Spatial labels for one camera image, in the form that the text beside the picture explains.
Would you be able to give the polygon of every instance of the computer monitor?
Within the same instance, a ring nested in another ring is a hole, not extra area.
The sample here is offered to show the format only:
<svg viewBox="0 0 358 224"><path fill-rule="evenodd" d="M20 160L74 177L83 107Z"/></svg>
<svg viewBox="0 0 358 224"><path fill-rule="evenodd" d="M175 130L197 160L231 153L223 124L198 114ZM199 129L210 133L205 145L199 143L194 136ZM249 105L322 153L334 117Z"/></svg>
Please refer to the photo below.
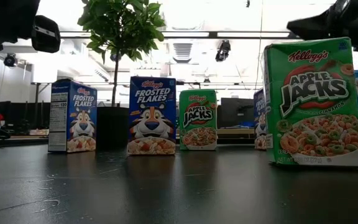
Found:
<svg viewBox="0 0 358 224"><path fill-rule="evenodd" d="M236 125L253 127L254 100L240 98L221 98L221 108L218 111L219 128Z"/></svg>

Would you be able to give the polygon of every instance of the tony the tiger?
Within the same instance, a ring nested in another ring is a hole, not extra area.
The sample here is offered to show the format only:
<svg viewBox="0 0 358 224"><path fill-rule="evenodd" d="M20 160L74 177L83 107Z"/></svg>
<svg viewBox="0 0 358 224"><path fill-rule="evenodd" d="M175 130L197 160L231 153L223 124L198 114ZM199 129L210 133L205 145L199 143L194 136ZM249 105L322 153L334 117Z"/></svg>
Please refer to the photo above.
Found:
<svg viewBox="0 0 358 224"><path fill-rule="evenodd" d="M143 109L140 118L133 120L130 126L133 139L149 136L169 139L173 136L174 125L162 113L165 103L161 103L158 107L145 106L142 103L140 108Z"/></svg>
<svg viewBox="0 0 358 224"><path fill-rule="evenodd" d="M74 121L70 124L70 138L78 136L94 137L94 123L91 121L91 110L85 111L76 108L78 114Z"/></svg>

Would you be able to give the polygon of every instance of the black table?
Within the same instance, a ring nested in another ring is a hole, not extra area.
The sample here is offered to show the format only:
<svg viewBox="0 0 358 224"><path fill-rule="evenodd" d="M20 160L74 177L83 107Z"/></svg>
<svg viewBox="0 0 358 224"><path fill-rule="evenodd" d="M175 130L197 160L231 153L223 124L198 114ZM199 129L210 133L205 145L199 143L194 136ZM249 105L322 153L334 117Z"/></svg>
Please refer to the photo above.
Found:
<svg viewBox="0 0 358 224"><path fill-rule="evenodd" d="M358 170L280 169L250 146L165 157L5 148L0 223L358 223Z"/></svg>

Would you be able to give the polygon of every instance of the ceiling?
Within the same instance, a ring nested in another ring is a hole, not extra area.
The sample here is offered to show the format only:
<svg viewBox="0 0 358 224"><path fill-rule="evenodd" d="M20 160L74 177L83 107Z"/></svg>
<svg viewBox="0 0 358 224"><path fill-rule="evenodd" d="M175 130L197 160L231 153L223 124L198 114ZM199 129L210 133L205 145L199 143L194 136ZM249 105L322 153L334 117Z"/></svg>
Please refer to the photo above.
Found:
<svg viewBox="0 0 358 224"><path fill-rule="evenodd" d="M161 14L165 18L165 31L256 31L270 32L286 29L287 22L304 17L315 16L335 2L335 0L162 0ZM79 0L41 0L38 14L45 15L58 23L61 31L81 31L76 24L82 14L83 3ZM105 78L95 75L100 71L108 81L112 80L115 63L106 60L84 46L88 39L62 40L61 52L57 63L60 76L73 77L99 89L99 97L110 99L112 86L104 83ZM123 57L119 62L118 87L119 100L128 100L125 84L131 75L175 77L185 82L204 82L211 84L202 88L215 88L220 97L253 98L255 89L262 87L260 54L265 46L283 41L297 40L260 40L229 39L231 52L224 62L216 62L216 50L222 40L218 39L166 39L159 42L158 49L143 61L132 62ZM31 54L27 60L34 58ZM177 60L189 60L177 63ZM358 52L354 52L354 66L358 69ZM179 86L178 91L198 88L198 86Z"/></svg>

